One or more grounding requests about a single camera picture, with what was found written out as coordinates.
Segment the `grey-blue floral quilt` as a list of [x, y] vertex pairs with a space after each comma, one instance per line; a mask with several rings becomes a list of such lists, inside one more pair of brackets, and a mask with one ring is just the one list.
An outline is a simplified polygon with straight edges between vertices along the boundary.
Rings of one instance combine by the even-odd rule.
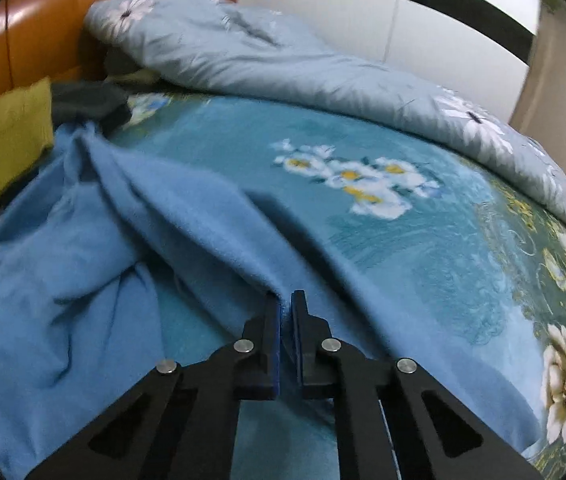
[[566, 224], [566, 174], [538, 142], [458, 92], [336, 51], [298, 18], [230, 0], [98, 0], [84, 26], [180, 87], [313, 107], [453, 148]]

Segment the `yellow-green garment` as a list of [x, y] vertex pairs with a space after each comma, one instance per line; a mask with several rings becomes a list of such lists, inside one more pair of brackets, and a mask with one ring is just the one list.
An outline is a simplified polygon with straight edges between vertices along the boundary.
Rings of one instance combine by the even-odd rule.
[[0, 197], [54, 146], [51, 81], [0, 96]]

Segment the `teal floral bed sheet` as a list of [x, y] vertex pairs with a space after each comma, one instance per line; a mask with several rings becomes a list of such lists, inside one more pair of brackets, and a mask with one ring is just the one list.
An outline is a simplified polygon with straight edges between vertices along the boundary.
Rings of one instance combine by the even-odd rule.
[[525, 456], [566, 474], [566, 226], [471, 160], [345, 116], [141, 93], [115, 141], [275, 197], [390, 302], [493, 366], [536, 415]]

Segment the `blue fleece garment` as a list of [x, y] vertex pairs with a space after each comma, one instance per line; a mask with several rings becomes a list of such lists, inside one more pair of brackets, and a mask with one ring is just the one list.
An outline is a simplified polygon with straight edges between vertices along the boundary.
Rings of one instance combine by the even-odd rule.
[[337, 474], [330, 404], [297, 398], [297, 290], [373, 358], [412, 356], [499, 437], [538, 440], [532, 408], [497, 370], [387, 297], [274, 198], [211, 171], [120, 148], [90, 126], [0, 218], [0, 473], [22, 479], [161, 359], [185, 363], [267, 307], [282, 322], [283, 397], [251, 405], [239, 479]]

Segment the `dark grey garment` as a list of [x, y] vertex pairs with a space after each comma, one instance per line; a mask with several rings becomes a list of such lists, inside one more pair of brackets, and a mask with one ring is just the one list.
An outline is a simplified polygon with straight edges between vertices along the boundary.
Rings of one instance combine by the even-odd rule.
[[51, 92], [54, 128], [95, 122], [108, 134], [132, 117], [129, 93], [110, 81], [53, 82]]

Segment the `white wardrobe with black stripe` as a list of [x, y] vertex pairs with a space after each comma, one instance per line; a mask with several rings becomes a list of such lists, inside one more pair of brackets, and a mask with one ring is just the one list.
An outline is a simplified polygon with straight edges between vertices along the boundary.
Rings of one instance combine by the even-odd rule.
[[334, 47], [407, 70], [511, 119], [541, 0], [240, 0], [298, 16]]

